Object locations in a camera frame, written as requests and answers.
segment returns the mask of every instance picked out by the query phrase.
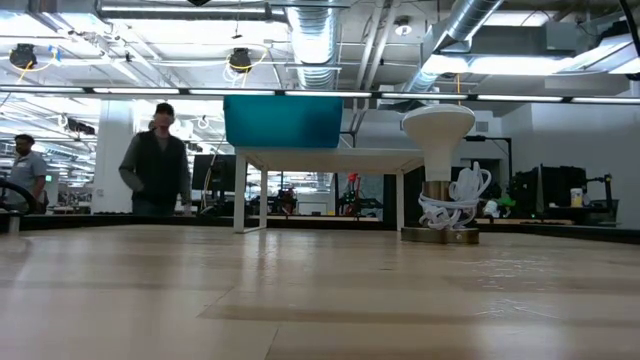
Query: lamp base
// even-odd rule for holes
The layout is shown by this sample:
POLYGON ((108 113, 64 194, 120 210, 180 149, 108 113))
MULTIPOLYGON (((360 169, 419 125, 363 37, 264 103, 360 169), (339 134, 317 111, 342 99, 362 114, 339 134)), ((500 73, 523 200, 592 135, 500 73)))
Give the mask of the lamp base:
POLYGON ((479 229, 432 230, 428 228, 402 228, 402 241, 423 242, 430 244, 480 244, 479 229))

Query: wooden floor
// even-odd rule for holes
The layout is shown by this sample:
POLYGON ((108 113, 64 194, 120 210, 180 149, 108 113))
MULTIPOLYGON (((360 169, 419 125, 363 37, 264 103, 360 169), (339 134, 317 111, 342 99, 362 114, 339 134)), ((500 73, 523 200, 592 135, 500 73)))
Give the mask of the wooden floor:
POLYGON ((0 237, 6 360, 640 359, 640 247, 127 226, 0 237))

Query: gray shirt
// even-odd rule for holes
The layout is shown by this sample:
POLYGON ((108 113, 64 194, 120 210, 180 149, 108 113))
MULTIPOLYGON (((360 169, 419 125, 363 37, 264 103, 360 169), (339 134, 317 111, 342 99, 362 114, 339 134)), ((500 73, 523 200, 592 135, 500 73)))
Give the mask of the gray shirt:
MULTIPOLYGON (((40 155, 33 151, 26 156, 20 156, 13 163, 9 182, 18 186, 22 186, 29 192, 33 192, 36 185, 36 179, 40 176, 47 176, 47 163, 42 160, 40 155)), ((39 202, 44 202, 44 191, 38 197, 39 202)), ((24 203, 24 198, 16 192, 7 190, 7 204, 24 203)))
MULTIPOLYGON (((158 140, 160 149, 164 151, 169 144, 169 138, 156 136, 156 140, 158 140)), ((144 189, 144 184, 135 173, 139 148, 140 137, 136 135, 131 140, 131 144, 129 144, 129 148, 124 155, 124 159, 122 159, 122 164, 120 164, 120 176, 122 177, 122 180, 131 190, 136 192, 144 189)), ((191 174, 189 173, 189 160, 187 159, 186 151, 180 164, 180 196, 183 204, 191 202, 191 174)))

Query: teal bin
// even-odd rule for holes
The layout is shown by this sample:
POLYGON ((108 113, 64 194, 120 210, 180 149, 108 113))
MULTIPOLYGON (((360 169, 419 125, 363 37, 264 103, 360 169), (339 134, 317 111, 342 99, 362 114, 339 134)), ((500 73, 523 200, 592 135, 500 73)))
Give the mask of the teal bin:
POLYGON ((342 108, 336 97, 226 96, 227 141, 237 147, 335 148, 342 108))

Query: white cable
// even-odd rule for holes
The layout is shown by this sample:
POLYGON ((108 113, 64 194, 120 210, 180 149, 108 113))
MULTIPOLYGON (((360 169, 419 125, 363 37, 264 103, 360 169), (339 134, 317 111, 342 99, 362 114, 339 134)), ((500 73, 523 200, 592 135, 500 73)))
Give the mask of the white cable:
POLYGON ((480 169, 478 162, 473 163, 473 170, 466 168, 460 171, 458 181, 449 185, 449 196, 454 201, 440 201, 420 194, 418 203, 424 215, 420 224, 434 230, 460 229, 476 216, 478 198, 491 183, 491 173, 480 169))

